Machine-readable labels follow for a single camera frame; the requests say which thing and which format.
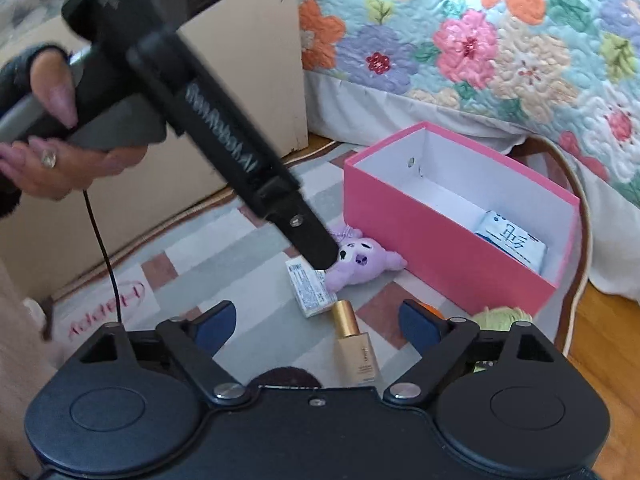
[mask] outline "bedspread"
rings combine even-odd
[[[640,207],[640,0],[300,0],[302,60],[520,124]]]

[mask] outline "gold bottle cap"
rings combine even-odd
[[[360,333],[351,302],[345,300],[336,301],[332,310],[334,311],[335,330],[338,338],[341,339]]]

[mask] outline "plush toy face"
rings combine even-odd
[[[338,261],[326,272],[324,284],[337,292],[345,285],[373,280],[385,270],[401,270],[406,261],[398,253],[386,251],[371,238],[350,238],[340,246]]]

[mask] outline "skin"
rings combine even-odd
[[[57,50],[42,52],[31,65],[31,90],[45,109],[72,128],[78,122],[72,75]],[[42,165],[42,153],[56,154],[53,169]],[[62,200],[73,190],[91,186],[96,178],[114,176],[138,164],[142,148],[117,148],[94,152],[76,148],[59,139],[31,137],[28,143],[0,144],[0,172],[23,192],[38,198]]]

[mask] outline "pink box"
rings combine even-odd
[[[426,122],[344,165],[347,224],[469,314],[506,305],[535,316],[562,279],[579,205],[519,162]],[[474,234],[490,210],[546,244],[540,274]]]

